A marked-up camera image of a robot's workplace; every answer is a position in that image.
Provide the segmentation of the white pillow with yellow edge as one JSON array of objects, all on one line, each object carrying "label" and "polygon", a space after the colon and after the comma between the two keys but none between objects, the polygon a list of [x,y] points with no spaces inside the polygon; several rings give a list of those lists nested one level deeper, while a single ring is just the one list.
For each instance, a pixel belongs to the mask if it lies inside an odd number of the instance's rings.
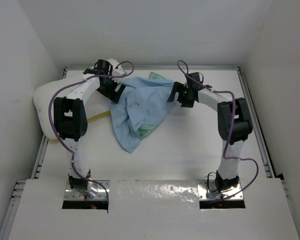
[{"label": "white pillow with yellow edge", "polygon": [[[77,83],[81,79],[82,78],[78,75],[66,77],[61,80],[46,83],[34,91],[33,103],[37,111],[41,129],[49,140],[57,141],[48,116],[49,104],[52,96],[62,87]],[[109,116],[111,114],[109,100],[98,91],[94,91],[85,104],[85,111],[88,122],[95,121],[104,116]]]}]

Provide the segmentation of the light blue pillowcase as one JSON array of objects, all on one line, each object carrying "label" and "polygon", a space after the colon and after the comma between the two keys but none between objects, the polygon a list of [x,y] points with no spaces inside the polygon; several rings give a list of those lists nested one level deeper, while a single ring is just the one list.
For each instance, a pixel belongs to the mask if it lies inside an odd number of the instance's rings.
[{"label": "light blue pillowcase", "polygon": [[131,154],[173,108],[167,100],[174,81],[136,76],[123,78],[121,83],[125,88],[119,101],[110,102],[109,108],[116,139]]}]

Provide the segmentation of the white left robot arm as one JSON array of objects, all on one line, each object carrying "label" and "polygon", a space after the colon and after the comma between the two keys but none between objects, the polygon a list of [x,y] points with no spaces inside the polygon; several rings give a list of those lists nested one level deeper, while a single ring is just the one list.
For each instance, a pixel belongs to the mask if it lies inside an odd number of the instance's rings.
[{"label": "white left robot arm", "polygon": [[94,67],[83,72],[83,79],[70,84],[75,89],[64,97],[59,89],[48,106],[48,119],[58,141],[68,152],[70,188],[81,197],[92,199],[97,193],[108,194],[105,186],[91,178],[91,170],[80,149],[88,130],[85,105],[94,92],[99,92],[113,103],[118,103],[125,89],[121,79],[129,74],[115,59],[99,59]]}]

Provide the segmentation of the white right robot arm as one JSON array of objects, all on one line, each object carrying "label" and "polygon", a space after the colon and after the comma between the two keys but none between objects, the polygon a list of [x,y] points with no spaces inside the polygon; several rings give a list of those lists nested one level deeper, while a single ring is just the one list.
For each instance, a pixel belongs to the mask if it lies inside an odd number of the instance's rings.
[{"label": "white right robot arm", "polygon": [[245,98],[236,98],[231,91],[217,91],[204,85],[198,72],[185,74],[186,83],[174,82],[167,102],[178,101],[184,108],[194,103],[208,106],[217,113],[217,128],[222,143],[220,165],[215,174],[218,192],[239,183],[238,165],[244,142],[253,131],[253,124]]}]

